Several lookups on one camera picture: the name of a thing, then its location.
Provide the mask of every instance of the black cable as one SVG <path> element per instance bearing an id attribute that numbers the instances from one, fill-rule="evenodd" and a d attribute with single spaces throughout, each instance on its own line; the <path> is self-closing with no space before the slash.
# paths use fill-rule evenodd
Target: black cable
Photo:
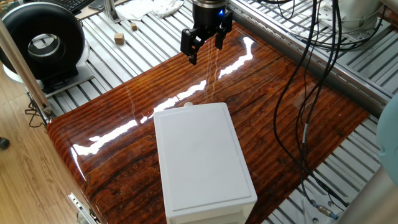
<path id="1" fill-rule="evenodd" d="M 352 45 L 352 46 L 351 46 L 351 47 L 348 47 L 348 48 L 345 48 L 345 49 L 340 48 L 339 50 L 354 50 L 354 49 L 357 49 L 358 47 L 363 46 L 365 43 L 367 43 L 369 40 L 371 40 L 371 38 L 374 37 L 374 35 L 376 35 L 376 33 L 378 32 L 378 30 L 380 29 L 380 26 L 381 26 L 382 21 L 383 21 L 383 19 L 384 19 L 384 15 L 385 15 L 385 13 L 386 13 L 386 9 L 387 9 L 387 6 L 384 6 L 383 13 L 382 13 L 382 16 L 381 16 L 381 18 L 380 18 L 380 21 L 379 21 L 379 23 L 377 24 L 376 28 L 374 29 L 374 32 L 373 32 L 369 37 L 367 37 L 367 38 L 365 38 L 365 39 L 363 39 L 363 40 L 355 41 L 355 42 L 342 43 L 341 45 Z M 314 45 L 314 46 L 317 46 L 317 47 L 321 47 L 321 48 L 327 49 L 327 50 L 330 50 L 330 49 L 331 49 L 331 47 L 329 46 L 329 45 L 331 45 L 330 43 L 324 43 L 324 42 L 322 43 L 322 42 L 321 42 L 320 44 L 317 44 L 317 43 L 312 43 L 312 41 L 311 41 L 311 45 Z"/>
<path id="2" fill-rule="evenodd" d="M 292 9 L 292 13 L 291 13 L 291 15 L 290 15 L 289 18 L 286 18 L 286 17 L 284 16 L 284 13 L 282 12 L 282 9 L 280 8 L 280 4 L 278 4 L 279 12 L 280 12 L 280 15 L 282 16 L 282 18 L 284 18 L 284 19 L 286 19 L 286 20 L 291 19 L 291 18 L 293 17 L 293 14 L 294 14 L 294 8 L 295 8 L 295 6 L 296 6 L 296 2 L 295 2 L 295 0 L 293 0 L 293 9 Z"/>
<path id="3" fill-rule="evenodd" d="M 319 38 L 319 17 L 318 17 L 318 15 L 319 15 L 319 9 L 320 9 L 320 6 L 321 6 L 321 2 L 322 2 L 322 0 L 319 0 L 319 6 L 318 6 L 318 11 L 317 11 L 317 30 L 318 30 L 318 32 L 317 32 L 317 38 L 316 38 L 316 40 L 315 40 L 315 43 L 318 41 L 318 38 Z M 303 102 L 303 103 L 306 102 L 306 98 L 307 98 L 307 81 L 306 81 L 305 76 L 306 76 L 306 74 L 307 74 L 307 70 L 308 70 L 308 67 L 309 67 L 309 65 L 310 65 L 311 58 L 312 58 L 312 53 L 313 53 L 313 50 L 314 50 L 314 49 L 315 49 L 315 46 L 312 47 L 310 56 L 309 56 L 309 58 L 308 58 L 307 66 L 305 67 L 305 71 L 304 71 L 304 102 Z M 302 114 L 303 114 L 303 113 L 302 113 L 302 111 L 300 110 L 299 113 L 298 113 L 298 116 L 302 118 L 302 116 L 301 116 Z M 298 130 L 298 127 L 297 127 L 297 123 L 296 123 L 296 138 L 298 138 L 298 135 L 299 135 L 297 130 Z M 305 190 L 305 187 L 304 187 L 303 160 L 306 159 L 306 158 L 303 157 L 302 153 L 300 153 L 300 157 L 301 157 L 301 160 L 300 160 L 300 183 L 301 183 L 302 190 L 303 190 L 303 193 L 304 193 L 305 198 L 306 198 L 310 203 L 312 203 L 313 200 L 310 199 L 310 197 L 308 196 L 308 193 L 307 193 L 307 191 Z"/>
<path id="4" fill-rule="evenodd" d="M 276 1 L 260 0 L 259 2 L 266 2 L 268 4 L 285 4 L 285 3 L 288 3 L 288 2 L 291 2 L 291 1 L 293 1 L 293 0 L 282 0 L 282 1 L 278 1 L 278 0 L 276 0 Z"/>
<path id="5" fill-rule="evenodd" d="M 326 67 L 325 67 L 325 72 L 324 72 L 324 74 L 323 74 L 323 77 L 322 77 L 321 81 L 317 84 L 317 86 L 315 86 L 315 87 L 313 88 L 313 90 L 312 90 L 311 93 L 309 94 L 309 96 L 310 96 L 310 95 L 313 93 L 313 91 L 314 91 L 316 88 L 318 88 L 317 95 L 315 96 L 314 102 L 312 103 L 312 106 L 311 106 L 311 110 L 310 110 L 310 112 L 309 112 L 309 114 L 308 114 L 308 117 L 307 117 L 307 122 L 306 122 L 307 128 L 308 128 L 308 126 L 309 126 L 309 124 L 310 124 L 310 118 L 311 118 L 313 109 L 314 109 L 314 107 L 315 107 L 315 105 L 316 105 L 316 103 L 317 103 L 317 100 L 318 100 L 320 91 L 321 91 L 321 89 L 322 89 L 323 82 L 325 81 L 325 78 L 326 78 L 326 77 L 328 76 L 328 74 L 331 72 L 331 69 L 333 68 L 333 66 L 335 65 L 335 63 L 336 63 L 336 61 L 337 61 L 337 58 L 338 58 L 338 51 L 339 51 L 340 45 L 341 45 L 341 36 L 342 36 L 342 32 L 341 32 L 341 16 L 340 16 L 340 9 L 339 9 L 339 7 L 338 7 L 338 3 L 337 3 L 337 2 L 335 2 L 333 5 L 336 6 L 335 9 L 333 10 L 333 24 L 334 24 L 333 30 L 334 30 L 334 33 L 335 33 L 335 21 L 336 21 L 335 15 L 337 15 L 337 18 L 338 18 L 338 25 L 339 25 L 339 33 L 338 33 L 338 42 L 337 42 L 336 54 L 335 54 L 335 58 L 333 59 L 333 62 L 332 62 L 331 64 L 329 64 L 330 60 L 328 61 L 328 64 L 327 64 Z M 334 45 L 333 45 L 333 48 L 332 48 L 332 51 L 331 51 L 331 54 L 330 54 L 331 56 L 333 56 L 333 51 L 334 51 L 334 49 L 335 49 L 335 48 L 334 48 Z M 306 141 L 303 141 L 303 142 L 302 142 L 302 147 L 299 146 L 300 144 L 299 144 L 298 141 L 297 141 L 297 143 L 298 143 L 298 147 L 299 147 L 299 149 L 300 149 L 300 152 L 304 153 L 304 152 L 305 152 Z M 304 160 L 304 162 L 305 162 L 305 165 L 306 165 L 307 169 L 310 170 L 309 167 L 308 167 L 307 161 Z M 313 174 L 312 171 L 310 171 L 310 172 L 311 172 L 310 175 L 314 177 L 314 179 L 316 180 L 317 184 L 318 184 L 321 188 L 323 188 L 323 189 L 326 190 L 329 194 L 331 194 L 332 196 L 334 196 L 334 198 L 338 199 L 345 207 L 348 206 L 348 203 L 344 202 L 343 199 L 341 199 L 334 191 L 332 191 L 331 188 L 329 188 L 329 186 L 325 185 L 322 181 L 320 181 L 319 179 L 315 178 L 315 176 L 314 176 L 314 174 Z"/>
<path id="6" fill-rule="evenodd" d="M 331 199 L 330 194 L 328 194 L 328 195 L 329 195 L 330 201 L 331 201 L 334 205 L 336 205 L 336 207 L 338 207 L 341 211 L 344 211 L 344 209 L 340 208 L 340 206 L 338 206 L 338 205 L 333 201 L 333 199 Z"/>
<path id="7" fill-rule="evenodd" d="M 44 126 L 44 128 L 46 128 L 46 125 L 43 122 L 40 122 L 39 125 L 33 125 L 32 124 L 33 119 L 35 118 L 35 116 L 40 116 L 39 112 L 37 111 L 37 108 L 34 105 L 34 101 L 33 100 L 30 100 L 30 103 L 29 103 L 29 105 L 27 107 L 28 107 L 28 109 L 25 110 L 25 115 L 32 115 L 32 117 L 30 118 L 30 121 L 29 121 L 29 127 L 31 127 L 31 128 L 39 128 L 41 126 Z"/>
<path id="8" fill-rule="evenodd" d="M 313 0 L 313 4 L 312 4 L 312 21 L 311 21 L 311 28 L 310 28 L 310 34 L 308 35 L 308 44 L 305 46 L 303 55 L 299 61 L 299 63 L 297 64 L 296 69 L 294 70 L 293 74 L 290 76 L 289 80 L 286 83 L 285 88 L 283 89 L 282 93 L 280 94 L 280 97 L 277 101 L 277 104 L 275 106 L 275 111 L 274 111 L 274 119 L 273 119 L 273 128 L 274 128 L 274 135 L 275 138 L 277 140 L 277 142 L 279 143 L 279 145 L 281 146 L 281 148 L 286 152 L 286 154 L 299 166 L 299 162 L 296 160 L 296 158 L 286 149 L 286 147 L 284 146 L 284 144 L 282 143 L 282 141 L 279 139 L 278 136 L 278 132 L 277 132 L 277 114 L 278 114 L 278 109 L 280 106 L 280 103 L 282 102 L 282 99 L 284 97 L 284 95 L 287 92 L 287 89 L 289 88 L 289 85 L 292 83 L 294 76 L 296 76 L 299 68 L 301 67 L 301 65 L 303 64 L 303 61 L 305 60 L 305 57 L 307 56 L 308 50 L 310 48 L 310 41 L 313 35 L 313 30 L 315 27 L 315 19 L 316 19 L 316 13 L 317 13 L 317 0 Z"/>

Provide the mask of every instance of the wood grain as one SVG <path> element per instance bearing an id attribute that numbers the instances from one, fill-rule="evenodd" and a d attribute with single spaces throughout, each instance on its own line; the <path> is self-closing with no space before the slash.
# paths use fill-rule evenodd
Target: wood grain
<path id="1" fill-rule="evenodd" d="M 237 24 L 223 50 L 214 43 L 211 39 L 200 49 L 196 66 L 178 54 L 49 124 L 58 154 L 104 222 L 165 223 L 152 116 L 189 101 L 228 105 L 258 196 L 247 223 L 261 223 L 298 186 L 298 167 L 272 129 L 276 101 L 295 64 Z M 316 84 L 311 75 L 307 82 Z M 295 105 L 303 87 L 301 69 L 278 113 L 280 138 L 295 157 Z M 308 130 L 310 167 L 319 165 L 367 115 L 324 87 Z"/>
<path id="2" fill-rule="evenodd" d="M 4 77 L 0 70 L 0 79 Z M 11 90 L 0 86 L 0 136 L 11 141 L 9 149 L 0 150 L 0 223 L 75 224 L 77 209 L 67 194 L 84 198 L 44 128 L 28 127 L 30 117 L 24 110 L 29 98 L 8 100 Z"/>
<path id="3" fill-rule="evenodd" d="M 2 69 L 2 63 L 0 62 L 0 86 L 4 91 L 7 100 L 13 100 L 18 96 L 25 94 L 25 88 L 23 85 L 14 83 L 4 74 Z"/>

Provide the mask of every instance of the white cloth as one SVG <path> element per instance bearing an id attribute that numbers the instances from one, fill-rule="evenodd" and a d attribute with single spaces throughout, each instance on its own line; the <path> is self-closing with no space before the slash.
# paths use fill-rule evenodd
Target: white cloth
<path id="1" fill-rule="evenodd" d="M 121 20 L 141 21 L 144 15 L 154 10 L 152 0 L 133 0 L 122 6 L 116 7 L 116 12 Z"/>
<path id="2" fill-rule="evenodd" d="M 163 18 L 175 13 L 183 4 L 183 0 L 155 0 L 152 13 L 159 18 Z"/>

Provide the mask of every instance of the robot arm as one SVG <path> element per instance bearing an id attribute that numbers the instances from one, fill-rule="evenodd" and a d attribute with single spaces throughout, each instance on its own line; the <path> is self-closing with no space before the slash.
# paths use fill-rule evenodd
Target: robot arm
<path id="1" fill-rule="evenodd" d="M 232 30 L 232 12 L 226 12 L 228 0 L 193 0 L 192 29 L 184 29 L 181 36 L 181 52 L 189 61 L 197 64 L 199 48 L 216 34 L 216 47 L 223 48 L 225 35 Z"/>

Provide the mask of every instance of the keyboard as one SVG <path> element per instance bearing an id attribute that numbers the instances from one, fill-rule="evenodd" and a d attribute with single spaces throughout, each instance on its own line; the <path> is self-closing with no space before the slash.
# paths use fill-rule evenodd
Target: keyboard
<path id="1" fill-rule="evenodd" d="M 77 14 L 80 9 L 83 9 L 93 1 L 94 0 L 59 0 L 59 3 L 71 13 Z"/>

